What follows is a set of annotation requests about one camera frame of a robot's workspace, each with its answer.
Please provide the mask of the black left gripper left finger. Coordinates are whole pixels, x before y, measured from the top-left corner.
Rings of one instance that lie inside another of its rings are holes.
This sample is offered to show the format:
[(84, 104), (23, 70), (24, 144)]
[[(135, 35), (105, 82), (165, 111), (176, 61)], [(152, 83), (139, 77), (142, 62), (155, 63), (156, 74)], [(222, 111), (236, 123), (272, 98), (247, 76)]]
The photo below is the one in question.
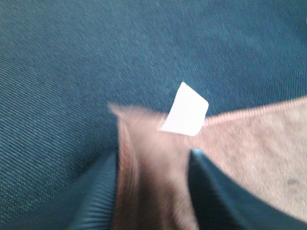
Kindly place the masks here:
[(118, 152), (106, 151), (61, 198), (58, 230), (109, 230), (114, 213)]

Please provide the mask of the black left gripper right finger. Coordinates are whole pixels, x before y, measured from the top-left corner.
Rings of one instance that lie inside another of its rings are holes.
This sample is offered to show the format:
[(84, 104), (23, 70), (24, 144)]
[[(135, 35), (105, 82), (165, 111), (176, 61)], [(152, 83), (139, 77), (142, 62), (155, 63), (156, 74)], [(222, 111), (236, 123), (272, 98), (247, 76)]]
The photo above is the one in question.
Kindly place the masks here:
[(201, 230), (305, 230), (307, 224), (277, 210), (225, 175), (200, 149), (191, 149), (189, 192)]

